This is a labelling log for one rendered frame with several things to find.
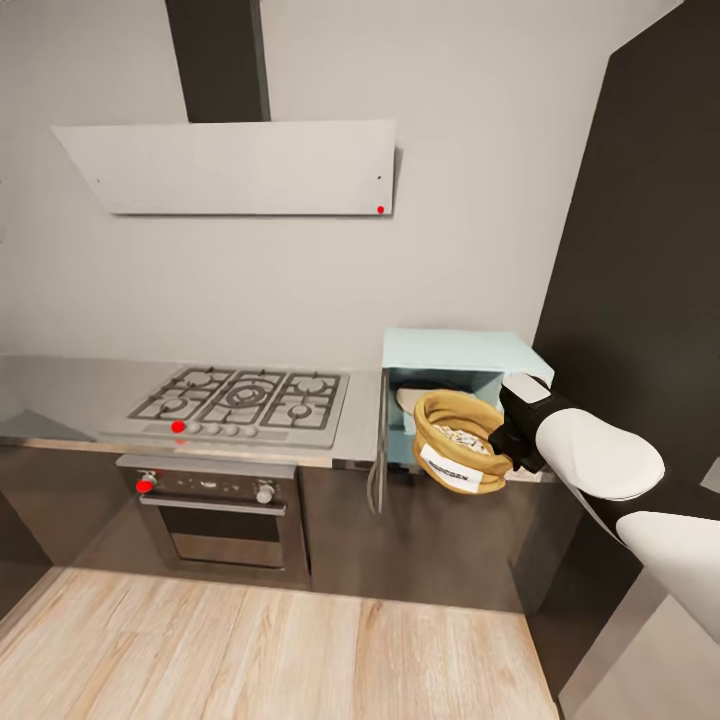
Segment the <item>microwave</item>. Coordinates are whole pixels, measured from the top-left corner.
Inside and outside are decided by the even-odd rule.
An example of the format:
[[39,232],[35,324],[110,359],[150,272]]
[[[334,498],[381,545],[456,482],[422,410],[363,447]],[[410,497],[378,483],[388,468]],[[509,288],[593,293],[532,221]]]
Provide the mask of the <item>microwave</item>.
[[416,435],[414,408],[420,397],[452,390],[483,400],[504,414],[499,393],[507,377],[528,373],[550,388],[555,376],[512,331],[385,329],[382,365],[376,370],[382,372],[378,452],[367,479],[367,495],[377,527],[384,526],[388,434],[414,428]]

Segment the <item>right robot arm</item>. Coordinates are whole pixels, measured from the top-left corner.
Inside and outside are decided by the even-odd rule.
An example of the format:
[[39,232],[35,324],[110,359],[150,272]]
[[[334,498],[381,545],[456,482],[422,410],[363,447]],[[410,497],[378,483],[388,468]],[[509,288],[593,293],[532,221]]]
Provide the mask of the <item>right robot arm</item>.
[[498,453],[545,464],[720,646],[720,493],[677,475],[642,437],[583,411],[528,373],[501,383]]

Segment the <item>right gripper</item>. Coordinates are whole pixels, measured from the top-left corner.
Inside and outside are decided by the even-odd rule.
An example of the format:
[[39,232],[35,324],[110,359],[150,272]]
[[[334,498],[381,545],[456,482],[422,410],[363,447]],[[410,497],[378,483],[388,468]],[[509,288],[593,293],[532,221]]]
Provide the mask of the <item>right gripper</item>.
[[504,453],[513,460],[513,471],[521,467],[535,475],[545,465],[545,458],[537,451],[537,447],[527,440],[516,440],[504,432],[504,423],[488,436],[488,441],[498,453]]

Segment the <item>popcorn bag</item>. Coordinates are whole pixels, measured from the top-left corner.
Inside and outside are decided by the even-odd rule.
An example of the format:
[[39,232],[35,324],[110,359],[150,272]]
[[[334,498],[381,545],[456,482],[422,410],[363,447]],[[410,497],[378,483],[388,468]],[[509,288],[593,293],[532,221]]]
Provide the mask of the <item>popcorn bag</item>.
[[[452,390],[435,390],[417,400],[412,450],[417,463],[447,489],[480,495],[502,489],[513,460],[497,453],[488,436],[504,423],[504,414],[487,402]],[[480,444],[477,450],[444,432],[461,433]]]

